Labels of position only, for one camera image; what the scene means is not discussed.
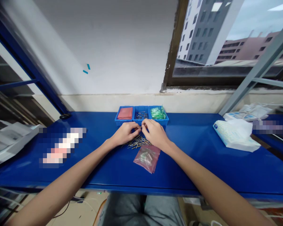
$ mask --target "pile of screws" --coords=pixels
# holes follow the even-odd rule
[[[152,145],[150,141],[143,138],[141,135],[136,136],[135,138],[133,138],[133,140],[123,144],[123,146],[126,144],[128,145],[128,148],[131,148],[131,149],[139,148],[144,145],[147,145],[147,146]]]
[[[141,111],[138,114],[135,114],[136,119],[145,119],[148,118],[148,114],[145,111]]]

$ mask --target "person's left hand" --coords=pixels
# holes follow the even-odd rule
[[[109,141],[116,147],[132,140],[140,133],[140,131],[141,127],[136,122],[125,122],[109,139]]]

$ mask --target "hand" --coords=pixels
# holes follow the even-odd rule
[[[148,141],[162,151],[166,151],[167,146],[171,143],[166,135],[163,127],[153,119],[145,119],[142,121],[142,132]]]
[[[116,147],[132,140],[140,131],[141,127],[136,122],[125,122],[109,140]]]

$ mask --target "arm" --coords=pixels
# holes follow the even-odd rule
[[[71,200],[99,162],[113,148],[132,140],[140,131],[140,126],[135,122],[122,124],[116,133],[98,149],[91,152],[35,196],[7,225],[46,225]]]
[[[154,146],[160,148],[174,159],[193,181],[194,185],[216,213],[219,214],[228,225],[272,225],[267,218],[230,186],[190,158],[171,142],[159,123],[152,119],[145,119],[142,123],[142,132]]]

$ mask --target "green bag in bin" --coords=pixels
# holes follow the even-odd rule
[[[152,119],[166,119],[166,114],[164,112],[163,106],[161,106],[161,110],[159,107],[151,109]]]

